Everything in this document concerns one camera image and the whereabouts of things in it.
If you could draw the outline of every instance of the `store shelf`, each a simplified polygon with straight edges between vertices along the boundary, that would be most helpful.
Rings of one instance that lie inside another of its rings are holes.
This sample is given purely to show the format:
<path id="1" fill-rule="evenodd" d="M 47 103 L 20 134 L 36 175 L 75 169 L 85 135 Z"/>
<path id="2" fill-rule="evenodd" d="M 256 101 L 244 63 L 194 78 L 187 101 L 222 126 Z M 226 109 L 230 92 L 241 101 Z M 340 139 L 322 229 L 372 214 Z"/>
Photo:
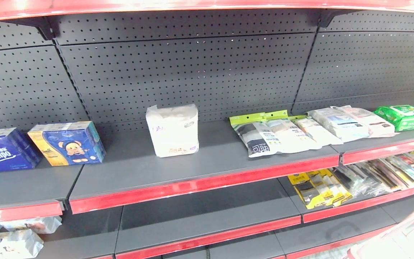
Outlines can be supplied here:
<path id="1" fill-rule="evenodd" d="M 337 166 L 330 146 L 249 159 L 228 122 L 200 123 L 196 154 L 158 158 L 147 130 L 103 136 L 102 164 L 86 164 L 70 197 L 73 213 L 111 208 Z"/>
<path id="2" fill-rule="evenodd" d="M 344 8 L 363 10 L 396 10 L 414 13 L 414 1 L 376 0 L 203 0 L 187 1 L 105 1 L 105 0 L 0 0 L 0 20 L 73 13 L 128 12 L 140 10 L 202 10 L 237 8 Z"/>
<path id="3" fill-rule="evenodd" d="M 238 238 L 209 246 L 212 259 L 284 259 L 284 251 L 277 241 L 274 232 Z M 166 254 L 162 259 L 205 259 L 207 250 L 204 247 Z"/>
<path id="4" fill-rule="evenodd" d="M 122 207 L 64 215 L 53 234 L 40 235 L 44 247 L 36 259 L 112 259 Z"/>
<path id="5" fill-rule="evenodd" d="M 414 151 L 414 131 L 404 131 L 390 138 L 359 139 L 332 147 L 343 154 L 343 164 L 354 164 Z"/>
<path id="6" fill-rule="evenodd" d="M 143 259 L 300 223 L 276 179 L 126 205 L 116 258 Z"/>
<path id="7" fill-rule="evenodd" d="M 0 172 L 0 221 L 62 215 L 81 168 L 52 167 L 43 159 L 36 169 Z"/>

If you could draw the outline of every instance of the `gray shelf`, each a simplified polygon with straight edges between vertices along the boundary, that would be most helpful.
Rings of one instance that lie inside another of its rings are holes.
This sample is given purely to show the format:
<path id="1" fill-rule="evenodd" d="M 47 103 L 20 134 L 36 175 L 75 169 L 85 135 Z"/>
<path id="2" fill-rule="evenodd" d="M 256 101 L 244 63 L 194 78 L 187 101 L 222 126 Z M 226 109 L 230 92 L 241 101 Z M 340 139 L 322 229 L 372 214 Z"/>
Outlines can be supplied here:
<path id="1" fill-rule="evenodd" d="M 0 209 L 66 199 L 81 168 L 51 166 L 43 159 L 35 169 L 0 172 Z"/>
<path id="2" fill-rule="evenodd" d="M 276 179 L 126 205 L 116 253 L 294 216 L 299 212 Z"/>
<path id="3" fill-rule="evenodd" d="M 122 207 L 66 214 L 53 234 L 40 235 L 44 248 L 36 259 L 89 259 L 115 252 Z"/>
<path id="4" fill-rule="evenodd" d="M 270 259 L 282 256 L 284 251 L 273 232 L 238 238 L 213 244 L 209 247 L 212 259 Z M 166 254 L 162 259 L 205 259 L 204 247 Z"/>
<path id="5" fill-rule="evenodd" d="M 84 166 L 70 200 L 338 156 L 326 146 L 249 159 L 246 147 L 226 121 L 200 123 L 199 152 L 185 156 L 156 157 L 147 130 L 102 136 L 102 140 L 107 149 L 104 162 Z"/>

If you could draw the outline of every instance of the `perforated metal panel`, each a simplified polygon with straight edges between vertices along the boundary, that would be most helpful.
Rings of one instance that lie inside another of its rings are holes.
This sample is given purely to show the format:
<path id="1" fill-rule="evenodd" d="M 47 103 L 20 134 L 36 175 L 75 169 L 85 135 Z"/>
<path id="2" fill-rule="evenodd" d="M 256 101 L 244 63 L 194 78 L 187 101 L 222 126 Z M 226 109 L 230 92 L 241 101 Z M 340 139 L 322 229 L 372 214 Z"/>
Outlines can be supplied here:
<path id="1" fill-rule="evenodd" d="M 414 31 L 414 13 L 366 10 L 343 14 L 319 31 Z"/>
<path id="2" fill-rule="evenodd" d="M 360 95 L 306 102 L 296 102 L 292 108 L 293 115 L 300 115 L 309 110 L 325 108 L 329 106 L 352 105 L 353 107 L 374 110 L 381 105 L 414 105 L 414 90 L 391 92 L 376 95 Z"/>
<path id="3" fill-rule="evenodd" d="M 62 46 L 96 123 L 144 119 L 151 105 L 200 113 L 291 103 L 313 34 Z"/>
<path id="4" fill-rule="evenodd" d="M 54 46 L 0 50 L 0 128 L 87 120 Z"/>
<path id="5" fill-rule="evenodd" d="M 59 44 L 314 32 L 320 10 L 189 10 L 50 17 Z"/>
<path id="6" fill-rule="evenodd" d="M 414 90 L 414 33 L 318 33 L 297 101 Z"/>
<path id="7" fill-rule="evenodd" d="M 44 41 L 34 27 L 0 22 L 0 49 L 52 44 Z"/>

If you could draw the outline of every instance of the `tempo tissue pack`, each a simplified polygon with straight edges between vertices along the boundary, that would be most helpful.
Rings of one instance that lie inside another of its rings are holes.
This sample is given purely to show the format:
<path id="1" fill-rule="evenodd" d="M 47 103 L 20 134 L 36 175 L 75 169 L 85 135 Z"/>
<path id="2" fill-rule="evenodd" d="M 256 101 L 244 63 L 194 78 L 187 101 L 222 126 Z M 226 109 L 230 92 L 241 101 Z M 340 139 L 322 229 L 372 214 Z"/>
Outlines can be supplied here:
<path id="1" fill-rule="evenodd" d="M 32 169 L 41 155 L 16 128 L 0 129 L 0 172 Z"/>

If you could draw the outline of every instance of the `tissue box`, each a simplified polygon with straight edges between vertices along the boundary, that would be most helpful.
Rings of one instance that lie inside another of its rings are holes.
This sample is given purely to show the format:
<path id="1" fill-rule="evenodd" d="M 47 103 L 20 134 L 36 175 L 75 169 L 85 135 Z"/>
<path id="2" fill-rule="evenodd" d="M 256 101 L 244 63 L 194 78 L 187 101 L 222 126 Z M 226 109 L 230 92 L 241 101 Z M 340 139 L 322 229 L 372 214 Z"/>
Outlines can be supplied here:
<path id="1" fill-rule="evenodd" d="M 32 230 L 0 233 L 0 259 L 35 258 L 43 246 Z"/>
<path id="2" fill-rule="evenodd" d="M 16 128 L 0 129 L 0 172 L 32 169 L 42 157 Z"/>
<path id="3" fill-rule="evenodd" d="M 92 121 L 36 125 L 28 136 L 52 166 L 101 163 L 106 154 Z"/>
<path id="4" fill-rule="evenodd" d="M 392 123 L 396 131 L 414 130 L 414 106 L 380 106 L 374 113 Z"/>
<path id="5" fill-rule="evenodd" d="M 194 104 L 146 111 L 146 122 L 158 157 L 193 154 L 199 150 L 197 107 Z"/>

